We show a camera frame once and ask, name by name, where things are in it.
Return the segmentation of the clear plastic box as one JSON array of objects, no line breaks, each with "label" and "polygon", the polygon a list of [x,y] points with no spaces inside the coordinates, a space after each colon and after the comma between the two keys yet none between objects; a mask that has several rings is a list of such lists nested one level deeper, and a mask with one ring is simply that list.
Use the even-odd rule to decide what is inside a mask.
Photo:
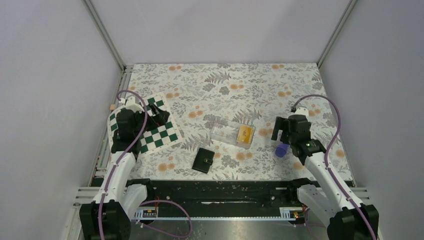
[{"label": "clear plastic box", "polygon": [[253,142],[256,127],[254,126],[255,131],[254,131],[251,144],[243,144],[243,143],[237,143],[237,135],[238,135],[240,125],[254,126],[251,124],[231,121],[222,117],[216,117],[215,120],[213,121],[212,129],[210,131],[210,139],[213,141],[218,141],[225,144],[233,145],[235,147],[249,149]]}]

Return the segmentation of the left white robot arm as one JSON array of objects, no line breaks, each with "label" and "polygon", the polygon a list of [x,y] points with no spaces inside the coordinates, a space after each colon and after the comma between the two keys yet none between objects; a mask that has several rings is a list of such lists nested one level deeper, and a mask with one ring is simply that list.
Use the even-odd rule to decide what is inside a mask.
[{"label": "left white robot arm", "polygon": [[111,162],[99,191],[79,210],[86,240],[129,239],[131,218],[138,204],[148,206],[154,202],[154,190],[144,184],[127,187],[127,181],[142,149],[141,137],[165,126],[169,117],[168,111],[154,103],[146,107],[137,103],[122,106],[110,115]]}]

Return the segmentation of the black leather card holder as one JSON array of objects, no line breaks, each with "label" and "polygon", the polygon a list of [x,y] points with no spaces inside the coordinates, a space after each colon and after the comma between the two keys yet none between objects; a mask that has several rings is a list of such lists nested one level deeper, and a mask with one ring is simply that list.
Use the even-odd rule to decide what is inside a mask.
[{"label": "black leather card holder", "polygon": [[191,169],[207,174],[214,162],[215,152],[200,147],[194,158]]}]

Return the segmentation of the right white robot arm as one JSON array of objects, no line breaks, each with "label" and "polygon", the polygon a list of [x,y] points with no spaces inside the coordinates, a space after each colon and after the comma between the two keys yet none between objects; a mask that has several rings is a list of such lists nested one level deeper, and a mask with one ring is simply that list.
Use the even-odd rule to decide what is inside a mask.
[{"label": "right white robot arm", "polygon": [[326,227],[330,240],[376,240],[378,210],[365,204],[333,170],[327,149],[311,137],[311,126],[301,114],[275,119],[271,139],[288,145],[321,188],[318,191],[308,178],[294,179],[287,187],[287,201],[308,207]]}]

